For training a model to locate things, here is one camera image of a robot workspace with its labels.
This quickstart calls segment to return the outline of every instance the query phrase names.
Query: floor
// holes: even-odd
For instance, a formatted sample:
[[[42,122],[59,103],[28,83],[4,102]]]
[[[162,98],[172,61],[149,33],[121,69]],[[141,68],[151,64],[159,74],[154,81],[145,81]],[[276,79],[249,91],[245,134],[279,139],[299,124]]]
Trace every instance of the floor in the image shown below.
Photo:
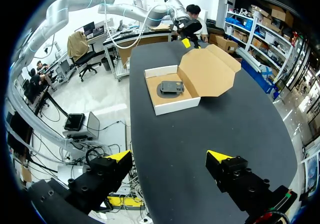
[[[69,83],[63,84],[56,92],[52,94],[55,101],[68,113],[84,113],[92,111],[99,115],[99,119],[124,119],[128,127],[126,127],[126,145],[129,147],[131,141],[130,126],[130,97],[129,97],[129,77],[124,77],[118,82],[112,73],[106,72],[103,66],[98,66],[98,73],[90,72],[84,76],[84,82],[81,82],[77,74],[74,74]],[[297,158],[297,172],[289,188],[300,195],[304,185],[304,171],[300,164],[303,154],[303,141],[308,140],[311,136],[308,122],[304,114],[298,109],[299,100],[295,94],[283,91],[280,96],[273,102],[275,108],[282,117],[294,147]],[[54,105],[50,104],[48,108],[43,109],[42,119],[50,127],[62,134],[63,125],[66,117],[59,114]],[[50,143],[45,138],[42,141],[50,148],[52,154],[43,145],[37,137],[33,137],[33,144],[36,149],[40,148],[40,152],[46,156],[54,158],[53,154],[60,157],[59,148]],[[46,166],[57,170],[58,164],[37,157]],[[32,180],[36,182],[39,179],[49,179],[51,176],[41,172],[32,170]],[[288,217],[293,218],[295,212],[299,209],[300,203],[296,201],[288,212]],[[107,213],[106,215],[91,213],[91,217],[110,224],[122,223],[139,223],[141,220],[139,211],[121,210],[117,214]]]

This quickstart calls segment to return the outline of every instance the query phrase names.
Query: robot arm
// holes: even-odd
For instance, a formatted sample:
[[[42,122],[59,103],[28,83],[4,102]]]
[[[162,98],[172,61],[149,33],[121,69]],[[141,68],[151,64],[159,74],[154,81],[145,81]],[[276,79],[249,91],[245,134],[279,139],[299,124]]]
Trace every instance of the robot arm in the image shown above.
[[[12,65],[10,70],[10,82],[8,84],[7,93],[14,108],[32,128],[39,131],[41,135],[51,142],[68,151],[78,152],[79,150],[72,149],[70,145],[72,140],[57,135],[53,130],[43,128],[42,122],[38,120],[26,103],[21,99],[19,92],[14,86],[14,80],[21,73],[22,69],[31,63],[36,51],[44,44],[44,42],[67,25],[70,11],[100,5],[99,13],[105,13],[106,9],[107,13],[123,15],[138,21],[144,21],[147,16],[148,11],[140,7],[128,4],[113,5],[114,1],[115,0],[56,0],[47,9],[46,20],[30,37],[29,42],[21,49],[19,59]],[[201,28],[200,22],[197,20],[190,20],[189,15],[179,0],[169,0],[166,5],[155,7],[150,11],[146,24],[149,26],[158,26],[165,15],[171,16],[174,24],[178,27],[178,32],[183,34],[182,36],[188,37],[188,35],[190,36],[190,34],[193,34]]]

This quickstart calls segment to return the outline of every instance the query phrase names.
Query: monitor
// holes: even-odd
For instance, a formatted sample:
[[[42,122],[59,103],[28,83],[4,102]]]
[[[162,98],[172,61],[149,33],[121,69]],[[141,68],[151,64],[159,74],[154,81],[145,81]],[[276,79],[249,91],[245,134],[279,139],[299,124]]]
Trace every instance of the monitor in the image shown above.
[[[83,27],[80,27],[80,28],[76,29],[74,32],[77,32],[77,31],[80,31],[80,32],[82,32],[82,33],[84,33],[84,32],[85,32],[85,30],[84,30],[84,28],[83,28]]]
[[[86,24],[85,26],[83,26],[84,32],[86,35],[90,34],[93,32],[93,30],[95,29],[95,22],[91,22]]]

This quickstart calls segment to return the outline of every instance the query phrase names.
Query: black table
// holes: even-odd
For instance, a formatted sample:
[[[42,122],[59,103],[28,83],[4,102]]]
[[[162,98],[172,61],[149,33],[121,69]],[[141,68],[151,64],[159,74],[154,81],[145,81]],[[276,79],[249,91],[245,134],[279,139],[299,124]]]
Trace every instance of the black table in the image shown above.
[[[241,224],[248,215],[217,188],[205,168],[207,150],[247,159],[273,191],[293,180],[294,148],[279,113],[244,70],[220,97],[156,116],[143,70],[179,64],[187,51],[178,41],[132,50],[131,138],[143,195],[155,224]]]

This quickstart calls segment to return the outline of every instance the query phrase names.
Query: black device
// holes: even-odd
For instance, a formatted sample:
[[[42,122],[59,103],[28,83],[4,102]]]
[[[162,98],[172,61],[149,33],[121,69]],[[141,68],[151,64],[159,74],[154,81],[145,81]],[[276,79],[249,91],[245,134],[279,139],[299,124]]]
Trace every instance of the black device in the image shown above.
[[[91,22],[86,24],[85,26],[83,26],[83,30],[84,30],[84,34],[87,36],[88,34],[93,33],[94,29],[95,29],[95,22]]]
[[[202,25],[198,20],[182,19],[180,21],[175,21],[174,24],[177,27],[177,33],[180,34],[182,40],[184,40],[185,38],[188,38],[190,41],[194,43],[195,48],[200,47],[198,43],[198,37],[194,34],[194,32],[202,28]]]
[[[89,212],[104,211],[101,203],[108,202],[108,194],[119,189],[133,165],[130,151],[121,154],[121,158],[111,155],[90,160],[90,168],[85,173],[68,180],[68,189],[54,179],[41,180],[34,183],[27,194],[47,224],[98,224],[100,222],[88,216]]]
[[[84,113],[70,113],[66,119],[64,129],[70,131],[79,131],[85,118]]]
[[[183,93],[185,87],[181,81],[162,81],[160,90],[161,92]]]
[[[246,224],[278,223],[297,198],[297,194],[285,186],[270,191],[270,181],[254,174],[248,168],[248,161],[240,156],[218,161],[208,151],[205,166],[220,191],[227,192],[238,208],[249,214]]]

